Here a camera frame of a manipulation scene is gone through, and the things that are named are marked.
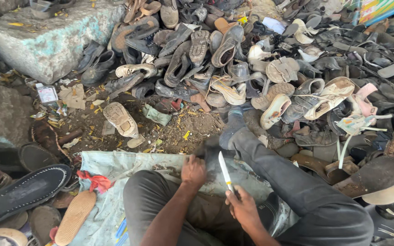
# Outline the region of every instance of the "light blue tarp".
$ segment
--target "light blue tarp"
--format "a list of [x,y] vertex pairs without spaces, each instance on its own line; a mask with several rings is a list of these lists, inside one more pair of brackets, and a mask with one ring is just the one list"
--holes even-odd
[[[180,182],[177,178],[181,171],[185,155],[133,153],[133,152],[105,152],[84,151],[81,154],[81,170],[91,175],[103,175],[115,185],[106,193],[100,194],[97,190],[97,202],[86,219],[79,233],[70,246],[112,246],[115,245],[114,235],[122,221],[124,214],[123,188],[130,176],[140,170],[156,170],[165,178]],[[244,187],[257,203],[264,201],[273,190],[268,182],[262,182],[250,173],[251,168],[243,161],[226,159],[226,164],[233,183]],[[80,180],[80,191],[88,190],[91,182]],[[215,181],[205,184],[200,192],[224,197],[227,189],[222,173],[216,175]],[[278,232],[286,229],[289,224],[290,209],[283,203],[281,217],[278,221]]]

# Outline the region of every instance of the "man's right hand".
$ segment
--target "man's right hand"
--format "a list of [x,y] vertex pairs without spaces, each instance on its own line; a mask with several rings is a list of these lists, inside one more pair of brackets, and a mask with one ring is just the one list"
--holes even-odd
[[239,199],[232,191],[226,191],[226,204],[230,205],[233,218],[238,220],[249,235],[253,231],[264,229],[253,197],[239,185],[235,185],[234,188],[238,191]]

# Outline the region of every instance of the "label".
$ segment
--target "label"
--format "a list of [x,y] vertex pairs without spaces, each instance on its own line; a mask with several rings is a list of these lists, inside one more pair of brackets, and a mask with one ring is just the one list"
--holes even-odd
[[53,102],[57,101],[57,94],[54,88],[43,88],[43,89],[38,89],[37,92],[39,93],[40,100],[42,103],[48,103],[48,102]]

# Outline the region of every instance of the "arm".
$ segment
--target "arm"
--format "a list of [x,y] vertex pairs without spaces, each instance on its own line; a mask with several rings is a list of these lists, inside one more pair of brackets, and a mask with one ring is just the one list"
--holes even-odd
[[175,246],[188,206],[206,181],[205,161],[191,155],[182,168],[182,183],[171,200],[151,222],[141,246]]
[[235,189],[238,191],[239,200],[232,191],[226,191],[226,204],[230,204],[232,216],[257,246],[280,246],[262,225],[253,197],[241,186],[235,185]]

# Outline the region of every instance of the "colorful poster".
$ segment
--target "colorful poster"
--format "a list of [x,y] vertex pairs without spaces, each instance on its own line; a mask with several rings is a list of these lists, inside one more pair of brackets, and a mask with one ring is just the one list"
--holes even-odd
[[359,23],[366,22],[394,8],[394,0],[364,0]]

